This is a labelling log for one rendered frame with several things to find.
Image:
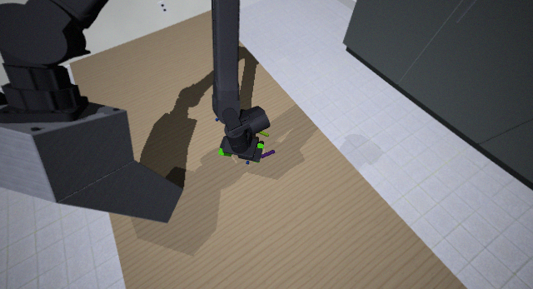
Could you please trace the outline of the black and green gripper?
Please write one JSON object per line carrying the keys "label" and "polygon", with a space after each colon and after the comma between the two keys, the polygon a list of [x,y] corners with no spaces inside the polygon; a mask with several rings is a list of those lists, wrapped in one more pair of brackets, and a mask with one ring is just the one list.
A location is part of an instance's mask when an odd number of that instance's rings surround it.
{"label": "black and green gripper", "polygon": [[228,156],[228,157],[231,157],[232,154],[234,154],[234,155],[238,155],[238,157],[241,159],[259,163],[261,156],[262,156],[263,148],[264,148],[263,144],[258,143],[257,145],[257,139],[252,139],[252,143],[250,147],[248,146],[247,139],[242,145],[234,146],[227,140],[227,136],[224,136],[222,139],[222,143],[220,145],[218,154],[223,155],[223,156]]}

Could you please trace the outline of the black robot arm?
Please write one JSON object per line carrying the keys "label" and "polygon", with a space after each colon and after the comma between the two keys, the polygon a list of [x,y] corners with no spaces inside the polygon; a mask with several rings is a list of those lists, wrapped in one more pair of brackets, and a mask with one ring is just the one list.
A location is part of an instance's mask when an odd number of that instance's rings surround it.
{"label": "black robot arm", "polygon": [[[85,49],[82,31],[89,29],[108,1],[0,4],[0,53],[10,80],[1,86],[8,105],[0,109],[0,123],[74,122],[80,117],[88,99],[71,84],[67,68],[58,64],[91,53]],[[212,110],[226,125],[224,132],[232,145],[247,139],[250,147],[252,136],[270,122],[259,106],[240,111],[239,22],[240,0],[212,0]]]}

